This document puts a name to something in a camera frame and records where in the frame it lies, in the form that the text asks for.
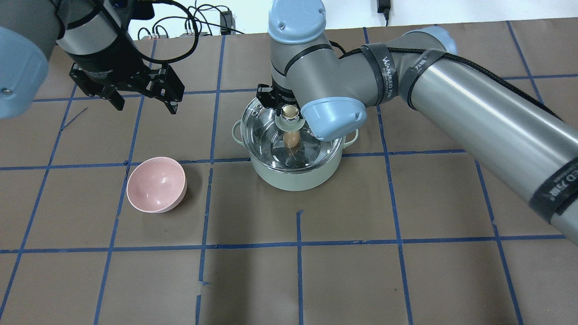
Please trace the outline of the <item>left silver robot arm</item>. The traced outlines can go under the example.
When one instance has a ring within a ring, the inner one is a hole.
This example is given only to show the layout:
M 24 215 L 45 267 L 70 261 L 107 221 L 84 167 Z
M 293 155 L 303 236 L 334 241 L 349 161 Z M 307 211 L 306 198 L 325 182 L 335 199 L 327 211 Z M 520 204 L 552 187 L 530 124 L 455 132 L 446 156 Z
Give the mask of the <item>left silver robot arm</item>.
M 45 82 L 49 59 L 59 46 L 73 61 L 69 75 L 88 97 L 124 108 L 121 93 L 155 98 L 175 114 L 184 84 L 171 67 L 179 57 L 159 60 L 137 49 L 131 20 L 150 20 L 153 0 L 3 0 L 1 2 L 1 117 L 19 116 Z

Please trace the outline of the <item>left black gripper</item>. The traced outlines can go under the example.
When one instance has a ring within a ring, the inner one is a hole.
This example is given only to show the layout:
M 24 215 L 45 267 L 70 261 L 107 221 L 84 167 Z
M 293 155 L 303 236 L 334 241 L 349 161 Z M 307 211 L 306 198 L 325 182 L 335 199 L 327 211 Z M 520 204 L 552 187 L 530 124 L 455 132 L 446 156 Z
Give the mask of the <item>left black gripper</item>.
M 105 49 L 91 54 L 69 54 L 74 61 L 70 76 L 85 95 L 103 97 L 117 111 L 125 100 L 120 91 L 134 91 L 164 102 L 175 115 L 184 95 L 184 84 L 170 65 L 153 70 L 144 64 L 134 44 L 117 36 Z

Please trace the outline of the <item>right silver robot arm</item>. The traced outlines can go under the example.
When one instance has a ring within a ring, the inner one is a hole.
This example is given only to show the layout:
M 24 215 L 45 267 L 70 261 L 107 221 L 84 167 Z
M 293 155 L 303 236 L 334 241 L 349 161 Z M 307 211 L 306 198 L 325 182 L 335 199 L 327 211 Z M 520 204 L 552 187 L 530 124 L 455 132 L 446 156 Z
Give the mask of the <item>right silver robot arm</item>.
M 338 57 L 320 0 L 275 0 L 271 90 L 257 98 L 283 116 L 287 105 L 318 140 L 361 127 L 367 107 L 400 97 L 459 143 L 566 238 L 578 240 L 577 130 L 493 72 L 457 56 L 442 27 L 413 30 Z

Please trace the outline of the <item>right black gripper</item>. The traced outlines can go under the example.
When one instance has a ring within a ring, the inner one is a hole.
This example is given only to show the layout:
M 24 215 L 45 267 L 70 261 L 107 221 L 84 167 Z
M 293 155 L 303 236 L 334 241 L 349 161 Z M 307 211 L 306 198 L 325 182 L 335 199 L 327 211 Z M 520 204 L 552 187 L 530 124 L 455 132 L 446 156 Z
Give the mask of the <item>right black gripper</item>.
M 297 105 L 297 99 L 292 90 L 273 83 L 272 86 L 267 84 L 258 84 L 256 87 L 256 99 L 263 107 L 280 110 L 284 105 Z

